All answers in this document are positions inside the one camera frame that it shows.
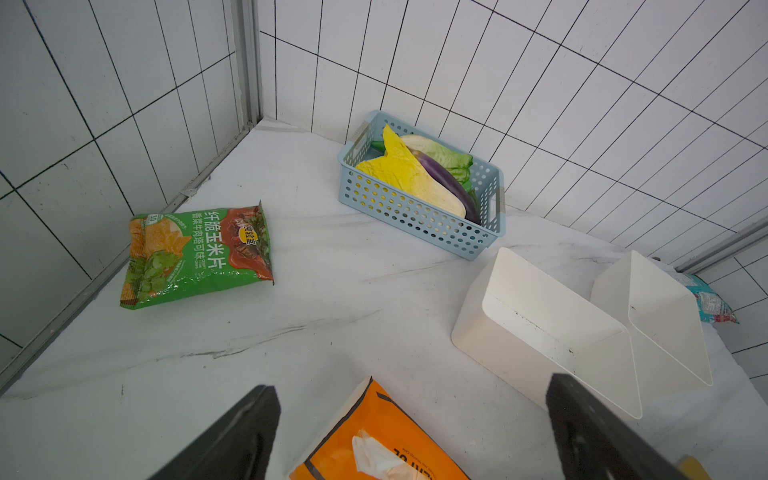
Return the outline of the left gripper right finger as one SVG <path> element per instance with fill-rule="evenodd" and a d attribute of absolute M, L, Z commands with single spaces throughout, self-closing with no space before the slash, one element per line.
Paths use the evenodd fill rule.
<path fill-rule="evenodd" d="M 546 406 L 565 478 L 686 477 L 574 377 L 551 377 Z"/>

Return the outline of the orange tissue pack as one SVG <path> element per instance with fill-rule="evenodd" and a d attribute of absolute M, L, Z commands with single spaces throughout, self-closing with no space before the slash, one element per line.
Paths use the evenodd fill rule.
<path fill-rule="evenodd" d="M 466 479 L 468 475 L 373 378 L 363 380 L 289 479 Z"/>

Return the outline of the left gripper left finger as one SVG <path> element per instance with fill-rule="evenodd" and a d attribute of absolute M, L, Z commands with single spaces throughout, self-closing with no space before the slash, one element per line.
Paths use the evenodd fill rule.
<path fill-rule="evenodd" d="M 264 479 L 281 408 L 258 385 L 157 471 L 154 479 Z"/>

